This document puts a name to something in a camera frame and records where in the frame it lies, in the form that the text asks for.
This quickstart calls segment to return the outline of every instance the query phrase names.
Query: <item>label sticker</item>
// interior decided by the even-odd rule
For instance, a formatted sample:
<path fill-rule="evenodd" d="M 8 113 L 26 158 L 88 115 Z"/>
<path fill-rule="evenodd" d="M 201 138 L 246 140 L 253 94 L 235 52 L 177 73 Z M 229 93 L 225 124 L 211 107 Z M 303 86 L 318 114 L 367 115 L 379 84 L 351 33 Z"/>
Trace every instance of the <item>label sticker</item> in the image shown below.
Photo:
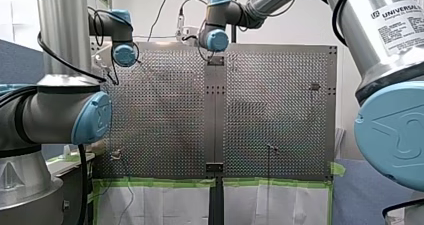
<path fill-rule="evenodd" d="M 389 55 L 424 44 L 424 13 L 416 1 L 393 3 L 371 14 Z"/>

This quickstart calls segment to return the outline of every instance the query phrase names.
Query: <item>white plastic sheet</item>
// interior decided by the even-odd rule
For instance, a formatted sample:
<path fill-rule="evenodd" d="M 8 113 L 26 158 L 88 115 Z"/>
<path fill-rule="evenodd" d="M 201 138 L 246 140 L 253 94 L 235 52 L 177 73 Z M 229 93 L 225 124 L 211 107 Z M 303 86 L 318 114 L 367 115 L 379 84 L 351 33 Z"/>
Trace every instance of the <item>white plastic sheet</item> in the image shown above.
<path fill-rule="evenodd" d="M 227 225 L 328 225 L 329 188 L 302 186 L 227 186 Z"/>
<path fill-rule="evenodd" d="M 210 188 L 111 187 L 99 197 L 97 224 L 207 225 Z"/>

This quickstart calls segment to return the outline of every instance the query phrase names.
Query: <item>robot end effector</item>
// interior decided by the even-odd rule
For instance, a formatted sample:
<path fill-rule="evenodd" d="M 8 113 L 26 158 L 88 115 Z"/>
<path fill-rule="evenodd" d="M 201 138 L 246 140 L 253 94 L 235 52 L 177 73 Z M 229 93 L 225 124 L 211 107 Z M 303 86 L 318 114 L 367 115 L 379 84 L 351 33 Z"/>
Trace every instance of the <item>robot end effector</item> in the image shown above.
<path fill-rule="evenodd" d="M 208 51 L 223 52 L 229 44 L 225 33 L 227 24 L 260 28 L 266 17 L 255 13 L 250 3 L 242 5 L 233 0 L 208 0 L 205 26 L 200 32 L 199 44 Z"/>
<path fill-rule="evenodd" d="M 133 27 L 127 10 L 114 9 L 111 12 L 100 10 L 88 19 L 90 35 L 111 37 L 112 57 L 116 64 L 131 67 L 137 62 L 138 51 L 134 49 Z"/>

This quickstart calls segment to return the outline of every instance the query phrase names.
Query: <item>universal robots logo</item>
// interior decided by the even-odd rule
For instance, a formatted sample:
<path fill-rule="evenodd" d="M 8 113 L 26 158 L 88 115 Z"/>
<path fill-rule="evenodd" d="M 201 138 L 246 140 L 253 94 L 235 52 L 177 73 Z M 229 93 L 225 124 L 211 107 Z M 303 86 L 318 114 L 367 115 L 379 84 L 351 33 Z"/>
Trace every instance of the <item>universal robots logo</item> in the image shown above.
<path fill-rule="evenodd" d="M 372 19 L 376 19 L 380 17 L 380 11 L 375 11 L 371 14 Z"/>

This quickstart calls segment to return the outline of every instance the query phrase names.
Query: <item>pegboard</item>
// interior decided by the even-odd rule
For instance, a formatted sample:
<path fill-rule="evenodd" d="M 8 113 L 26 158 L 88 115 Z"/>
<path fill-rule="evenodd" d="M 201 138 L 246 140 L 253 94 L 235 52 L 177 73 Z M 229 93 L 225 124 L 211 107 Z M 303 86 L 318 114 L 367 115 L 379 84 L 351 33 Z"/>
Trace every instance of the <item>pegboard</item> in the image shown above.
<path fill-rule="evenodd" d="M 335 47 L 239 45 L 227 52 L 226 177 L 329 178 L 336 61 Z"/>
<path fill-rule="evenodd" d="M 142 64 L 118 68 L 121 84 L 105 87 L 105 141 L 122 159 L 97 158 L 96 177 L 202 178 L 207 162 L 222 162 L 226 177 L 328 179 L 335 47 L 237 44 L 215 67 L 196 48 L 139 47 Z"/>

